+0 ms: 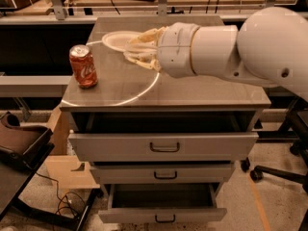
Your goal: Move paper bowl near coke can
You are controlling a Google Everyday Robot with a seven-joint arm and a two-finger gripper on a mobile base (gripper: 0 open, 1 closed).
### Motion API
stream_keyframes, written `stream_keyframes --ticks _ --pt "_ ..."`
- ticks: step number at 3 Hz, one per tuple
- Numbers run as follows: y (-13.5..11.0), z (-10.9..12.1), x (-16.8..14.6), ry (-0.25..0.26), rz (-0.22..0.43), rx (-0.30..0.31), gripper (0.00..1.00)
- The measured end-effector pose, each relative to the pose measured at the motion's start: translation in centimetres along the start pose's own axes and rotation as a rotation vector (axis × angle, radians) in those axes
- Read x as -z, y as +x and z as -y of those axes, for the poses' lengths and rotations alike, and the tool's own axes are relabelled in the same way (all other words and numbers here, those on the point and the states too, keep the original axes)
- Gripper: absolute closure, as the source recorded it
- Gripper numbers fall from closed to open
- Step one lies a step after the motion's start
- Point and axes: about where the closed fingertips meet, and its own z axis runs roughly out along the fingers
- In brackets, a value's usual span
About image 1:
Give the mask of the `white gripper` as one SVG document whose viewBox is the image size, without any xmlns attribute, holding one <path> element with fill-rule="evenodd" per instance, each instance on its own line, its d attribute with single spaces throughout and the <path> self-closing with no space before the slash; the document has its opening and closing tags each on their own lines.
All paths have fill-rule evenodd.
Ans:
<svg viewBox="0 0 308 231">
<path fill-rule="evenodd" d="M 124 52 L 125 59 L 149 70 L 161 69 L 173 78 L 194 76 L 191 64 L 193 36 L 199 26 L 176 22 L 170 26 L 153 28 L 139 34 L 127 42 L 127 48 L 157 48 L 154 52 Z"/>
</svg>

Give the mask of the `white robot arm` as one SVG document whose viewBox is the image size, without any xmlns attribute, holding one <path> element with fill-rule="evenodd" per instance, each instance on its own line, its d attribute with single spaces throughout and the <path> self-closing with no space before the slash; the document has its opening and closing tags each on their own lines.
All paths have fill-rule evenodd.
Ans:
<svg viewBox="0 0 308 231">
<path fill-rule="evenodd" d="M 241 27 L 176 22 L 150 29 L 126 43 L 124 57 L 173 78 L 278 86 L 308 100 L 308 21 L 285 8 L 262 9 Z"/>
</svg>

